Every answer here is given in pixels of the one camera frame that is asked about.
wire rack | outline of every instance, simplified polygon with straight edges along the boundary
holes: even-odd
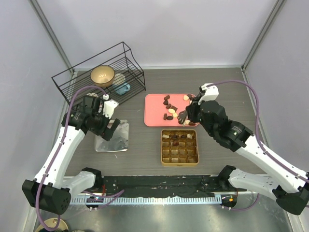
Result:
[[[146,90],[143,69],[134,59],[131,48],[125,42],[120,42],[52,77],[54,84],[68,104],[70,104],[71,99],[79,89],[85,86],[95,86],[91,81],[90,74],[94,68],[100,65],[112,67],[115,75],[124,75],[126,78],[125,83],[130,85],[130,90],[123,95],[117,93],[121,86],[114,85],[117,84],[116,80],[112,86],[102,88],[109,94],[111,99],[117,101],[119,104]],[[72,79],[69,81],[63,80],[63,74],[66,72],[74,73]],[[96,93],[99,97],[103,95],[102,91],[98,89],[86,89],[77,95],[74,105],[80,104],[83,96],[89,93]]]

aluminum foil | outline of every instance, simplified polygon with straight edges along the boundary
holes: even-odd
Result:
[[[120,120],[120,124],[115,130],[112,138],[105,141],[100,136],[95,136],[95,150],[97,152],[117,152],[126,151],[129,147],[129,123],[127,120]]]

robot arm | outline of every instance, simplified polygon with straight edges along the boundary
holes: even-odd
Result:
[[[108,100],[108,95],[105,95],[103,100],[85,96],[83,104],[71,111],[66,138],[43,183],[39,202],[40,209],[61,215],[67,210],[71,198],[86,189],[101,187],[101,171],[95,169],[84,168],[77,176],[66,182],[63,181],[63,177],[77,146],[88,131],[107,141],[111,139],[120,120],[116,119],[111,128],[108,128],[107,125],[117,106],[117,102]],[[63,127],[60,129],[57,141],[45,164],[32,181],[25,180],[22,185],[22,191],[32,207],[35,206],[39,183],[42,181],[59,143],[61,143],[66,117],[67,114],[64,115]]]
[[[207,87],[208,85],[200,87],[200,93],[186,107],[186,112],[180,114],[179,121],[183,122],[187,116],[190,121],[199,122],[219,145],[251,160],[271,176],[268,178],[249,174],[226,166],[219,174],[221,184],[258,192],[276,200],[286,211],[299,215],[309,201],[309,185],[299,177],[307,179],[308,174],[263,145],[276,160],[298,173],[298,176],[294,176],[266,155],[250,129],[240,122],[228,119],[225,109],[215,100],[219,94],[217,87]]]

gray tabletop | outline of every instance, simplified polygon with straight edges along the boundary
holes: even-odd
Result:
[[[147,90],[120,105],[113,116],[129,121],[128,151],[98,153],[94,150],[94,135],[88,133],[76,149],[66,176],[77,175],[84,167],[101,170],[103,175],[218,174],[226,165],[254,174],[263,173],[249,160],[220,147],[201,126],[195,127],[200,157],[197,167],[171,168],[161,164],[160,133],[166,128],[144,124],[145,96],[150,93],[197,94],[202,84],[223,80],[243,80],[240,68],[145,70]],[[225,84],[218,88],[217,101],[228,117],[253,130],[255,115],[246,87]]]

white wall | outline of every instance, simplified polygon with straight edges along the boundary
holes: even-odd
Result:
[[[28,1],[2,0],[0,21],[0,230],[20,232],[21,186],[45,162],[64,103],[50,77],[65,66]]]
[[[141,66],[241,65],[276,0],[39,0],[72,64],[118,42]]]
[[[248,67],[270,146],[305,171],[309,171],[308,9],[308,0],[286,1]],[[309,210],[301,217],[308,226]]]

